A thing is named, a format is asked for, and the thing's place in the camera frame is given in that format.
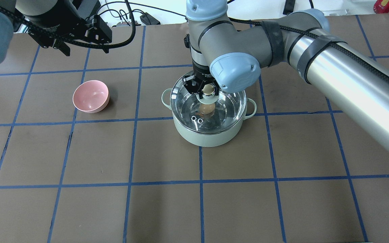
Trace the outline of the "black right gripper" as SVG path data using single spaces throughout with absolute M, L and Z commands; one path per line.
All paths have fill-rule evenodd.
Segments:
M 190 93 L 199 95 L 199 98 L 219 95 L 219 86 L 206 66 L 193 66 L 193 71 L 182 76 L 183 87 Z M 212 91 L 204 91 L 205 86 L 211 85 Z

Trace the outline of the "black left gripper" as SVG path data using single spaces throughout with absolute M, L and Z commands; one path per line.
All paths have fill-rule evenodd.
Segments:
M 60 37 L 67 37 L 69 40 L 82 40 L 87 43 L 109 44 L 112 42 L 112 31 L 99 15 L 92 15 L 89 18 L 81 18 L 77 11 L 57 10 L 53 13 L 45 13 L 38 16 L 29 16 L 29 21 L 42 29 L 56 34 Z M 46 34 L 36 30 L 30 30 L 28 34 L 42 48 L 54 48 L 60 50 L 66 56 L 70 56 L 71 48 Z

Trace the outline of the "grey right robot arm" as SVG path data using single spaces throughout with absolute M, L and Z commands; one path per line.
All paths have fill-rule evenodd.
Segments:
M 389 70 L 330 33 L 317 9 L 237 31 L 225 0 L 187 0 L 193 72 L 185 87 L 199 98 L 236 93 L 261 69 L 283 61 L 389 151 Z

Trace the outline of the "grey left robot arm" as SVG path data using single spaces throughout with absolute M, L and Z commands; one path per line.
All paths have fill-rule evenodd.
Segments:
M 0 64 L 12 36 L 21 25 L 42 48 L 54 48 L 66 56 L 68 41 L 98 45 L 112 42 L 112 31 L 97 14 L 98 0 L 0 0 Z

